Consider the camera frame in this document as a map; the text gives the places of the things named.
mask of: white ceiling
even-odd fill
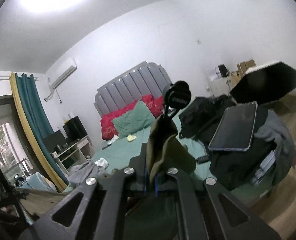
[[[84,0],[65,11],[37,14],[20,0],[6,0],[0,9],[0,70],[45,73],[91,31],[156,1]]]

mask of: headboard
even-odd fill
[[[169,83],[171,80],[161,65],[144,61],[97,89],[94,106],[103,116],[147,94],[158,98]]]

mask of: white wall-mounted air conditioner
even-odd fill
[[[58,68],[51,71],[48,76],[50,91],[57,88],[76,69],[75,61],[72,58],[68,58]]]

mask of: umbrella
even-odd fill
[[[249,68],[230,94],[238,103],[276,101],[296,88],[296,69],[282,61]]]

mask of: teal curtain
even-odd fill
[[[56,165],[56,162],[42,141],[42,138],[45,138],[46,136],[53,133],[53,129],[42,107],[37,87],[35,86],[34,77],[33,75],[27,77],[26,74],[22,74],[22,76],[19,77],[16,73],[15,79],[18,86],[22,107],[33,135],[35,136],[42,153],[46,157],[46,160],[49,162],[54,171],[59,175],[59,177],[64,181],[64,183],[68,185],[69,182],[67,178]]]

